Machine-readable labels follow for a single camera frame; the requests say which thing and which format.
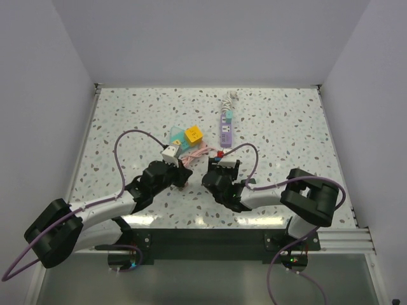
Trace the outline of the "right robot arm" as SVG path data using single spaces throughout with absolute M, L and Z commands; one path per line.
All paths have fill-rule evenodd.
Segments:
M 239 166 L 239 160 L 232 164 L 211 158 L 202 185 L 216 203 L 234 212 L 277 205 L 290 209 L 294 216 L 276 243 L 296 250 L 306 242 L 305 235 L 310 231 L 332 225 L 338 195 L 343 192 L 334 181 L 294 168 L 287 180 L 271 186 L 257 185 L 254 178 L 236 182 Z

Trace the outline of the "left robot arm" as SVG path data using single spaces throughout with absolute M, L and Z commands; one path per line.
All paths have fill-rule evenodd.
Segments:
M 184 187 L 192 173 L 182 163 L 153 161 L 121 193 L 71 205 L 62 198 L 52 201 L 24 238 L 47 269 L 84 248 L 114 245 L 125 249 L 131 244 L 132 234 L 122 217 L 144 210 L 171 186 Z

